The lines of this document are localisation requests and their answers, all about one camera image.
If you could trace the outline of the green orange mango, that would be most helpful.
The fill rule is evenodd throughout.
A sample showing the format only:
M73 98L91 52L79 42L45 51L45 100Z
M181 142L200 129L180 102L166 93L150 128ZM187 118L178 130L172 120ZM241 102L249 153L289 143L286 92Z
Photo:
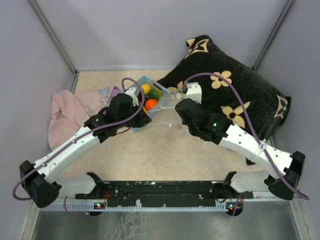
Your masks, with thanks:
M148 110L146 109L145 106L142 107L143 111L147 114L148 113Z

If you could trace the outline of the clear dotted zip bag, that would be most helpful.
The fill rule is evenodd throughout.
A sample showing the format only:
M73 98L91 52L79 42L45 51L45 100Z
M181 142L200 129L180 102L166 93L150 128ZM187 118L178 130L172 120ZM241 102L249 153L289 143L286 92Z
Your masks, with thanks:
M173 91L164 94L155 106L147 111L151 118L151 127L168 127L172 130L181 130L182 120L175 110L175 106L185 98L181 91Z

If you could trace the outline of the light blue plastic basket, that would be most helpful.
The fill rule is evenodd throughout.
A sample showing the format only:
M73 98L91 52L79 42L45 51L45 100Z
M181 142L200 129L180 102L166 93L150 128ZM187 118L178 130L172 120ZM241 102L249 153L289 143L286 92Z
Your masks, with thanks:
M121 81L121 86L122 86L122 90L123 90L123 93L127 90L125 89L125 85L124 85L124 82L125 80L129 80L129 78L124 78L122 81ZM134 82L130 87L135 87L137 90L138 90L138 101L139 101L139 105L141 104L141 101L142 101L142 94L141 94L141 85L143 84L149 84L152 86L152 88L157 88L159 89L161 92L162 92L162 96L164 94L167 94L167 93L170 93L170 91L165 88L164 86L162 86L161 84L159 84L158 82L156 82L155 80L151 79L150 77L148 76L142 76L140 79L138 79L136 82ZM143 102L143 106L145 106L145 103L147 100L149 100L148 98L148 95L144 95L144 102Z

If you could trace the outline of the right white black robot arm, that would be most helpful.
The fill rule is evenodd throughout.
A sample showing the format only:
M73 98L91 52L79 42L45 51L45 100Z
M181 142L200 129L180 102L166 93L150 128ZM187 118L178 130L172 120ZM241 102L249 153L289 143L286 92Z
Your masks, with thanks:
M228 174L223 192L235 198L244 192L266 192L283 200L292 200L303 173L306 156L295 151L285 152L256 139L219 113L206 113L190 98L175 106L183 124L192 136L230 149L263 170Z

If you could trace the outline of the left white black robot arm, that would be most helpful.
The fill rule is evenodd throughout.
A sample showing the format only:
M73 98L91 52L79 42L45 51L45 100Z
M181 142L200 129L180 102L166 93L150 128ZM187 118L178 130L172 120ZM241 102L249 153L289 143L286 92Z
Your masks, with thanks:
M65 196L86 199L103 195L102 180L93 172L80 177L61 177L60 174L90 149L117 134L123 127L144 127L151 122L145 113L144 99L119 93L109 106L91 116L65 143L47 156L24 161L20 167L21 186L38 208L44 208Z

